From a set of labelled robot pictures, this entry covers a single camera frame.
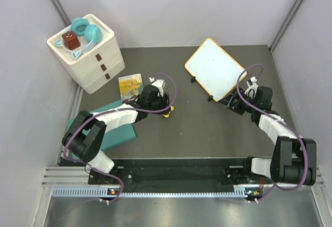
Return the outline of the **yellow bone-shaped whiteboard eraser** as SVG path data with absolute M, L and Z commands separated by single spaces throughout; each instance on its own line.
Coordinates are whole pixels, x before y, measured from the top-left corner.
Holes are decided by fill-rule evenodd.
M 170 116 L 170 113 L 174 110 L 174 106 L 170 106 L 170 108 L 168 108 L 163 114 L 162 116 L 164 116 L 165 118 L 168 118 Z

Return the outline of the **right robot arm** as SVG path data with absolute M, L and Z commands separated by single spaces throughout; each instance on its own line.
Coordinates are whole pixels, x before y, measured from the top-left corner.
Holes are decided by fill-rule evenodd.
M 250 113 L 251 121 L 274 143 L 272 158 L 247 158 L 242 177 L 248 183 L 255 183 L 262 175 L 273 182 L 299 184 L 305 176 L 303 184 L 312 186 L 316 181 L 316 142 L 298 139 L 286 127 L 284 119 L 272 110 L 272 96 L 270 87 L 259 86 L 256 93 L 249 95 L 242 88 L 235 89 L 219 101 L 240 115 Z

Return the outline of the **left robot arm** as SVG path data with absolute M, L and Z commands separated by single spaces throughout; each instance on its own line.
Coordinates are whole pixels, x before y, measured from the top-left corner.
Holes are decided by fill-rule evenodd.
M 96 113 L 80 111 L 66 131 L 62 145 L 79 160 L 99 170 L 105 183 L 115 182 L 118 176 L 115 163 L 101 150 L 104 135 L 120 126 L 139 122 L 148 114 L 168 117 L 174 107 L 164 86 L 165 81 L 157 79 L 119 107 Z

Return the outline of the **yellow-framed whiteboard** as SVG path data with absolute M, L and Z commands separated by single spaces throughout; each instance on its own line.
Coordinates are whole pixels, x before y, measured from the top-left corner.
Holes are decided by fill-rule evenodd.
M 245 68 L 211 38 L 188 59 L 185 69 L 216 102 L 224 99 L 247 76 Z

